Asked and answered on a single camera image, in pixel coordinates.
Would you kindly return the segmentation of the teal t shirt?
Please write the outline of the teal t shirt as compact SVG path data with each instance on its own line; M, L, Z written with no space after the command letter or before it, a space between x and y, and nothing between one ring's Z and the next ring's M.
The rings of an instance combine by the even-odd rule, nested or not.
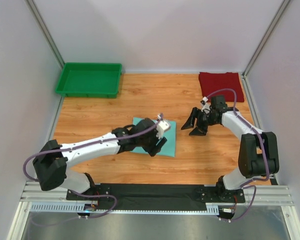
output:
M132 124L138 124L143 118L134 117ZM176 128L177 123L172 120L168 120L170 123L170 130L164 133L164 137L167 139L167 142L163 145L160 152L156 156L165 156L165 157L175 157L176 154ZM136 147L131 151L136 154L148 154L142 147Z

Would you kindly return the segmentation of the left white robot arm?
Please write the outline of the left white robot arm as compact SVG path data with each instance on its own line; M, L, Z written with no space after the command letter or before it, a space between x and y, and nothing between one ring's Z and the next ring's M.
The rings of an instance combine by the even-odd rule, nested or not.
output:
M137 147L154 157L167 142L164 133L170 127L165 119L145 118L137 124L117 127L100 137L81 142L59 144L55 139L49 140L32 161L40 188L45 192L58 187L68 189L89 201L96 190L92 177L88 173L72 171L72 167L98 157L130 152Z

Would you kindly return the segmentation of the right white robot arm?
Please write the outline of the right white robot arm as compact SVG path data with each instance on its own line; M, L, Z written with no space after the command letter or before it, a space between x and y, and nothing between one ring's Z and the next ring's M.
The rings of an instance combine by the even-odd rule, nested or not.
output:
M238 167L222 176L223 184L215 189L215 196L219 201L226 202L232 198L233 190L254 181L266 182L270 175L279 171L276 135L250 124L236 108L194 107L181 129L192 129L190 136L206 136L208 127L214 125L229 129L240 140Z

